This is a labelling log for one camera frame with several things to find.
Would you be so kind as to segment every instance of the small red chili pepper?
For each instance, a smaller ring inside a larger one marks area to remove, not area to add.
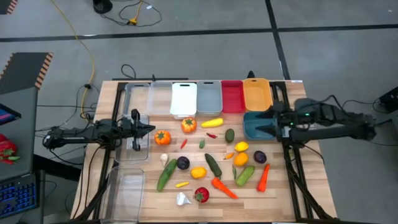
[[[14,164],[14,161],[9,160],[9,159],[1,159],[0,162],[3,162],[5,164],[9,164],[9,165],[13,165]]]
[[[211,137],[211,138],[217,138],[217,135],[215,135],[215,134],[209,134],[209,133],[206,133],[209,137]]]
[[[180,149],[182,149],[182,148],[186,145],[187,141],[188,141],[188,139],[186,139],[186,140],[184,140],[184,141],[182,142]]]

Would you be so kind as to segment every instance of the red tray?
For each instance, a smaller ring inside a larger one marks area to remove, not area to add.
[[[243,82],[241,80],[221,81],[223,92],[223,112],[243,113],[245,112]]]

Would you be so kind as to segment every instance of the garlic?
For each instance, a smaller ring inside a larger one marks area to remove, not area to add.
[[[182,192],[178,193],[177,194],[177,205],[185,205],[187,203],[192,204],[189,201],[188,197],[184,193],[182,193]]]
[[[163,167],[165,167],[167,161],[169,161],[169,156],[166,153],[163,153],[160,155],[160,161],[162,161]]]

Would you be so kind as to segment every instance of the zucchini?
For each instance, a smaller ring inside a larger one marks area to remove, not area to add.
[[[213,156],[209,154],[205,154],[206,162],[209,164],[211,171],[214,173],[214,176],[221,178],[221,175],[223,174],[220,167],[218,166],[216,160],[213,158]]]
[[[164,188],[164,186],[166,185],[167,181],[170,179],[170,177],[172,176],[175,168],[177,166],[177,160],[176,159],[172,159],[167,166],[164,168],[162,174],[159,177],[159,180],[157,181],[157,187],[156,190],[158,192],[161,192]]]
[[[232,129],[228,129],[225,132],[225,141],[228,143],[231,143],[234,141],[235,138],[235,132]]]
[[[250,179],[253,173],[254,173],[254,166],[246,167],[239,175],[239,177],[235,180],[236,185],[242,187]]]

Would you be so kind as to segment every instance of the gray concrete floor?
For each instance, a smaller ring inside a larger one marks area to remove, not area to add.
[[[90,0],[56,0],[79,35],[270,28],[263,0],[148,0],[163,21],[153,27],[120,27],[100,18]],[[396,0],[272,0],[278,27],[356,26],[396,24]],[[116,2],[108,16],[115,16],[129,2]],[[140,20],[151,21],[156,14],[143,7]],[[19,0],[10,16],[0,16],[4,37],[71,35],[72,32],[47,0]],[[398,30],[345,30],[280,33],[291,79],[304,80],[307,95],[321,100],[335,94],[340,101],[372,102],[398,85]],[[283,79],[271,33],[190,35],[85,40],[96,62],[95,85],[123,77],[120,66],[131,64],[138,77],[187,77],[190,79],[240,79],[253,70],[258,77]],[[0,68],[13,52],[55,54],[38,104],[74,105],[76,92],[87,82],[90,58],[73,40],[0,43]],[[89,94],[87,106],[98,94]],[[352,103],[349,110],[371,113],[369,105]],[[73,108],[38,108],[37,129],[63,123]],[[66,128],[84,127],[76,115]],[[397,144],[397,132],[388,125],[378,129],[377,142]],[[38,139],[35,153],[52,157]],[[320,142],[338,216],[342,220],[396,223],[398,213],[398,147],[382,147],[353,139]],[[64,147],[66,152],[74,147]],[[81,160],[82,151],[64,155]],[[46,223],[66,219],[64,200],[72,207],[76,183],[54,177],[58,189],[47,199]]]

